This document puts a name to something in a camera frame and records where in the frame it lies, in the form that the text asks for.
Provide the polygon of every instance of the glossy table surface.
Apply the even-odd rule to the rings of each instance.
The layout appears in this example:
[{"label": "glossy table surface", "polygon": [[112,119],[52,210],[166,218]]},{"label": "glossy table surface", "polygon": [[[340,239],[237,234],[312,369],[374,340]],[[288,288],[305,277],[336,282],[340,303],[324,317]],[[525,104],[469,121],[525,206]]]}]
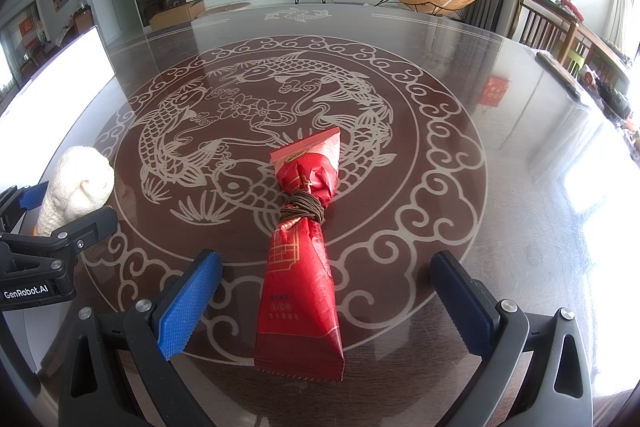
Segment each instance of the glossy table surface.
[{"label": "glossy table surface", "polygon": [[[640,171],[612,124],[574,102],[531,50],[405,10],[302,5],[174,26],[110,59],[116,77],[60,150],[95,145],[111,158],[120,229],[84,252],[70,305],[25,313],[52,397],[79,308],[128,309],[202,248],[223,255],[223,290],[172,360],[221,427],[434,425],[479,362],[432,298],[428,260],[442,248],[498,299],[575,311],[595,425],[638,383]],[[332,68],[357,86],[341,91]],[[251,366],[281,203],[268,153],[328,123],[343,129],[344,162],[323,227],[346,348],[334,384]],[[175,164],[159,172],[163,147]],[[38,321],[46,334],[29,326]],[[509,410],[522,358],[492,425]]]}]

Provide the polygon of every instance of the silver screw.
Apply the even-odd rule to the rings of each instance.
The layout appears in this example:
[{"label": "silver screw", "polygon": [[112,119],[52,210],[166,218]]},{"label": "silver screw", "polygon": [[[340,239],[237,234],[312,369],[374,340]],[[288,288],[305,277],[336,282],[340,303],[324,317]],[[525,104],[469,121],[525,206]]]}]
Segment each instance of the silver screw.
[{"label": "silver screw", "polygon": [[139,312],[148,312],[151,309],[151,301],[149,299],[140,299],[136,302],[136,309]]},{"label": "silver screw", "polygon": [[572,321],[575,318],[575,313],[572,312],[569,308],[560,308],[560,314],[568,321]]},{"label": "silver screw", "polygon": [[513,302],[511,299],[505,299],[500,303],[500,308],[502,308],[507,313],[515,313],[518,311],[518,305]]},{"label": "silver screw", "polygon": [[80,318],[80,320],[84,321],[85,319],[91,317],[92,312],[93,311],[91,308],[89,308],[89,306],[85,306],[78,312],[78,317]]}]

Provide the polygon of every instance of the cardboard box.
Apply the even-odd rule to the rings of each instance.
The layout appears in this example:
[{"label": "cardboard box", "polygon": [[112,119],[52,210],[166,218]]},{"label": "cardboard box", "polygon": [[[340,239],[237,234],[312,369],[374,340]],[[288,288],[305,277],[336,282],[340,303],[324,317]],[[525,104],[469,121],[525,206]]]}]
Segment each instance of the cardboard box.
[{"label": "cardboard box", "polygon": [[186,2],[179,6],[162,10],[151,17],[149,21],[151,31],[155,32],[175,24],[193,21],[204,10],[204,1]]}]

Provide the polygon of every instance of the red snack package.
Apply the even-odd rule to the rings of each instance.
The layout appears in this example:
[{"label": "red snack package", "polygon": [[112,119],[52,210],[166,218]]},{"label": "red snack package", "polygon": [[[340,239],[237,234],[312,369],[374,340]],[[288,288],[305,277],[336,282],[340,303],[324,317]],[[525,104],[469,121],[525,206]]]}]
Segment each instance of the red snack package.
[{"label": "red snack package", "polygon": [[338,185],[339,155],[338,127],[271,153],[278,183],[290,196],[271,236],[255,339],[258,369],[342,380],[334,279],[320,228]]}]

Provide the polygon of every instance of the brown elastic band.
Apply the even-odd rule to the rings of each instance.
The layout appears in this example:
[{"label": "brown elastic band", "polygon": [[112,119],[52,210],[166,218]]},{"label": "brown elastic band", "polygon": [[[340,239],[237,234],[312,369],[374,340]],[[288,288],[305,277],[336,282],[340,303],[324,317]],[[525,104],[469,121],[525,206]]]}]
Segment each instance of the brown elastic band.
[{"label": "brown elastic band", "polygon": [[324,206],[318,198],[304,190],[296,190],[287,198],[286,203],[280,209],[280,222],[284,223],[296,217],[308,217],[322,225],[324,223]]}]

